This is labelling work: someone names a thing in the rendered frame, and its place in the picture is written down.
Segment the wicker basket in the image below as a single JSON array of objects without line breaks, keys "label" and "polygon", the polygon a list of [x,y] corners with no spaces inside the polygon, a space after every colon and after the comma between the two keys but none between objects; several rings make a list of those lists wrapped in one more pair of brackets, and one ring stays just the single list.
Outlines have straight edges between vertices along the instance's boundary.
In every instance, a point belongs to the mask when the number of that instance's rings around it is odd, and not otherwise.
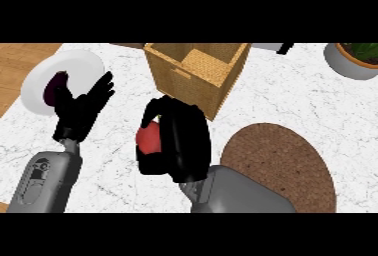
[{"label": "wicker basket", "polygon": [[249,43],[147,43],[143,47],[160,93],[196,105],[214,120],[239,78]]}]

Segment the round brown cork placemat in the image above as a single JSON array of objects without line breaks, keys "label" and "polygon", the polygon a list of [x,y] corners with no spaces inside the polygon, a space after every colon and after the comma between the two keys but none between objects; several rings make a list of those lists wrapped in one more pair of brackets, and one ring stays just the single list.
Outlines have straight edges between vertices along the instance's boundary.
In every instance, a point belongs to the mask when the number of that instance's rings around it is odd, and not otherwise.
[{"label": "round brown cork placemat", "polygon": [[224,146],[219,164],[283,196],[299,213],[333,213],[336,194],[323,159],[307,140],[286,127],[243,127]]}]

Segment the red bell pepper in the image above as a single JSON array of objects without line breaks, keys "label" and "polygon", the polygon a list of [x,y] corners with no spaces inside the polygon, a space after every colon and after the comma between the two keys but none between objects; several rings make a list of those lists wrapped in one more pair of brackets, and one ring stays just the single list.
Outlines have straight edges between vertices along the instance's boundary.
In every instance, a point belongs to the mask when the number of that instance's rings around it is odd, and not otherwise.
[{"label": "red bell pepper", "polygon": [[135,144],[143,154],[160,152],[159,123],[150,121],[146,128],[138,128]]}]

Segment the dark purple eggplant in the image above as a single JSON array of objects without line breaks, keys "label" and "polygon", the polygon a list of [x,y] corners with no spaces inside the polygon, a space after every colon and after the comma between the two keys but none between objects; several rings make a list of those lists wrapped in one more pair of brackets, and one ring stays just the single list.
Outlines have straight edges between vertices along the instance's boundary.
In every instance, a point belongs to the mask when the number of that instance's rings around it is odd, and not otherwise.
[{"label": "dark purple eggplant", "polygon": [[44,88],[42,100],[47,106],[53,107],[56,104],[54,92],[56,89],[66,86],[67,73],[64,71],[57,71],[53,78],[50,79],[47,86]]}]

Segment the grey pot with green plant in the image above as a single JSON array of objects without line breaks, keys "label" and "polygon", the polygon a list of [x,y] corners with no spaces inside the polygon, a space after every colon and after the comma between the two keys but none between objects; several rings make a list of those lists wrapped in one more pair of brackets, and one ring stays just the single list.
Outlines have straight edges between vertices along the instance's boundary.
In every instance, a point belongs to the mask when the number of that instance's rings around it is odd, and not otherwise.
[{"label": "grey pot with green plant", "polygon": [[343,77],[369,80],[378,76],[378,65],[364,63],[343,50],[339,43],[329,43],[323,50],[327,66]]}]

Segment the white plate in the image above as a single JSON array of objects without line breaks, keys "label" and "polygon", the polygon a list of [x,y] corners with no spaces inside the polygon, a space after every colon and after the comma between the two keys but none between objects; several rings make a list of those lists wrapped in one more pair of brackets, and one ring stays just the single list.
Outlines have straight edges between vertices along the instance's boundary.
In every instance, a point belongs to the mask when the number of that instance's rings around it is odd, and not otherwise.
[{"label": "white plate", "polygon": [[38,115],[54,114],[54,88],[63,86],[73,98],[85,94],[104,74],[98,56],[87,50],[69,50],[44,59],[29,71],[20,88],[25,108]]}]

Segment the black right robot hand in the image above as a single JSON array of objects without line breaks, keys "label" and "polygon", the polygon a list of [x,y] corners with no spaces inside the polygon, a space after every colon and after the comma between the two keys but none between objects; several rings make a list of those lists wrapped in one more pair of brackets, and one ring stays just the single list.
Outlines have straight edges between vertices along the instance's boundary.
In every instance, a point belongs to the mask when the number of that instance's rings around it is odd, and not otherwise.
[{"label": "black right robot hand", "polygon": [[140,128],[159,123],[160,152],[143,154],[135,144],[135,159],[143,175],[168,174],[174,183],[206,178],[211,163],[211,140],[200,109],[162,96],[146,105]]}]

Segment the grey and black object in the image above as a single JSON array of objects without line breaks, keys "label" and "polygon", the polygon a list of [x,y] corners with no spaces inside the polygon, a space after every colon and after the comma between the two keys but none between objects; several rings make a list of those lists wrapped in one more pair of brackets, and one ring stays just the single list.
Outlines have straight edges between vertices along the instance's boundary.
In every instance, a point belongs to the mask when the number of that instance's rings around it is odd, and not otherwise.
[{"label": "grey and black object", "polygon": [[292,48],[292,43],[253,43],[252,47],[264,50],[274,51],[277,54],[284,55]]}]

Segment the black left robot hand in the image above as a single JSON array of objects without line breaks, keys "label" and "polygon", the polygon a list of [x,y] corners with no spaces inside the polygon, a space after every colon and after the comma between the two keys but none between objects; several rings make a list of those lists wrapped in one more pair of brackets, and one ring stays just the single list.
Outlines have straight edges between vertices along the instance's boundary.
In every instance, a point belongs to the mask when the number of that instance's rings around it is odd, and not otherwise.
[{"label": "black left robot hand", "polygon": [[112,73],[106,72],[94,83],[89,91],[76,98],[72,97],[66,86],[56,89],[54,113],[58,120],[53,139],[57,142],[63,139],[70,139],[76,143],[84,141],[97,115],[115,93],[112,87]]}]

